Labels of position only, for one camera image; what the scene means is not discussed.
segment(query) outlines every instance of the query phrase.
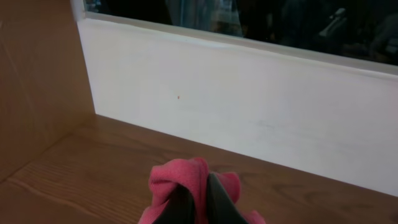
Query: towel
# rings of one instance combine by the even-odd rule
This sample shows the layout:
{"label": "towel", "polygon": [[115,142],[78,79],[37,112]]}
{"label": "towel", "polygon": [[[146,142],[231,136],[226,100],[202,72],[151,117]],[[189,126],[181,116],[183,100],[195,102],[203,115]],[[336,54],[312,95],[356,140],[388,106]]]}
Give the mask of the towel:
{"label": "towel", "polygon": [[[186,187],[195,203],[195,223],[208,224],[206,217],[206,182],[209,168],[206,160],[174,159],[162,166],[154,166],[149,177],[149,188],[153,194],[152,205],[144,210],[138,224],[152,224],[167,205],[168,196],[178,184]],[[216,174],[233,203],[241,193],[239,177],[234,172]],[[256,211],[244,214],[250,224],[265,224]]]}

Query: brown wall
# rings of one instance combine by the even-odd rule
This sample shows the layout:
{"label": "brown wall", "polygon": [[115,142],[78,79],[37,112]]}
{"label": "brown wall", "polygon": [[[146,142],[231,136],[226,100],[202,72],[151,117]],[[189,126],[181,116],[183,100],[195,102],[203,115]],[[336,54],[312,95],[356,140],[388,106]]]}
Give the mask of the brown wall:
{"label": "brown wall", "polygon": [[0,0],[0,181],[94,114],[69,0]]}

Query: wooden panel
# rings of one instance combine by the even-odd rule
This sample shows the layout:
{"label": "wooden panel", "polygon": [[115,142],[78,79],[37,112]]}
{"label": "wooden panel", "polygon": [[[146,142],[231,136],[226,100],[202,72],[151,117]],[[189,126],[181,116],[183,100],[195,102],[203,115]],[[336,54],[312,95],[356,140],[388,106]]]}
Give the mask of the wooden panel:
{"label": "wooden panel", "polygon": [[0,6],[0,181],[94,114],[70,2]]}
{"label": "wooden panel", "polygon": [[45,147],[44,135],[0,39],[0,181]]}
{"label": "wooden panel", "polygon": [[4,1],[1,8],[4,45],[51,144],[94,112],[70,1]]}
{"label": "wooden panel", "polygon": [[268,224],[397,223],[398,198],[97,116],[7,181],[116,223],[150,204],[150,169],[204,157],[242,181],[238,208]]}
{"label": "wooden panel", "polygon": [[57,203],[10,183],[0,185],[0,223],[112,224],[85,214],[67,202]]}

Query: white panel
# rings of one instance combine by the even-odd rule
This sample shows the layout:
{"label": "white panel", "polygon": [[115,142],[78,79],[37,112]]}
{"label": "white panel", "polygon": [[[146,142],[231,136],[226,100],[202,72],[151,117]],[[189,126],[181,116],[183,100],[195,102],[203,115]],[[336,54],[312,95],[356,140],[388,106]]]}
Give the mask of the white panel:
{"label": "white panel", "polygon": [[104,21],[78,25],[98,114],[398,195],[396,76]]}

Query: glass pane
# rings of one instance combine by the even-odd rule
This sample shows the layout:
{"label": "glass pane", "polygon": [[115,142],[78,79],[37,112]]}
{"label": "glass pane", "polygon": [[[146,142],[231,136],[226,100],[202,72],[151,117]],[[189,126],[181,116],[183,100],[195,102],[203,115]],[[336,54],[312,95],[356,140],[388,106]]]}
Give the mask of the glass pane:
{"label": "glass pane", "polygon": [[398,65],[398,0],[86,0],[86,10]]}

